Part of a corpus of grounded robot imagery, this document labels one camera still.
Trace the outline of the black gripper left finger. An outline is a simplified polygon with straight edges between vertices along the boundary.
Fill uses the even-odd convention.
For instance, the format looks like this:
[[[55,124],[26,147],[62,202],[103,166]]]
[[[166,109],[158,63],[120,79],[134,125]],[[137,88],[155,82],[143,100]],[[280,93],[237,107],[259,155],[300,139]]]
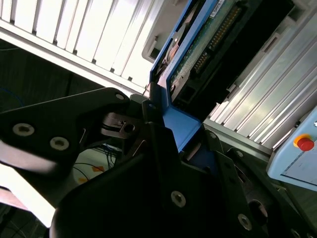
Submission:
[[[2,185],[30,211],[188,210],[159,96],[104,88],[1,113]],[[75,186],[79,154],[110,138],[123,140],[114,170]]]

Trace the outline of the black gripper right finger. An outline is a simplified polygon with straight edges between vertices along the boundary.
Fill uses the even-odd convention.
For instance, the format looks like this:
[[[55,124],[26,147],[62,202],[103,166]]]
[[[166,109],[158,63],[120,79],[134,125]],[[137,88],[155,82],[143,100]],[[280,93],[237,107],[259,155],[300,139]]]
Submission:
[[[204,165],[219,182],[220,233],[226,238],[308,238],[310,226],[244,154],[223,151],[218,136],[203,129]]]

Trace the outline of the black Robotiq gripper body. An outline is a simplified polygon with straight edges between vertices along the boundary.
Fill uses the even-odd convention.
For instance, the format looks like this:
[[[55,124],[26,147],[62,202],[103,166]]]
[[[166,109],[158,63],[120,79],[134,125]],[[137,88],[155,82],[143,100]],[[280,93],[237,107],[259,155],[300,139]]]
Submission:
[[[53,238],[225,238],[217,178],[205,153],[189,163],[139,155],[70,192],[57,208]]]

